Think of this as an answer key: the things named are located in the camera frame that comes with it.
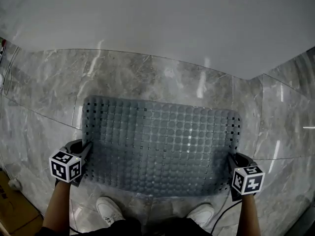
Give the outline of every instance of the gray plastic mat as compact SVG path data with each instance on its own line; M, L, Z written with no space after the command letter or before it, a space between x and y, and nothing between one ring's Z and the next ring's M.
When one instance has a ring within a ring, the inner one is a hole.
M226 156L236 152L241 126L232 110L89 96L85 177L155 197L217 194L229 188Z

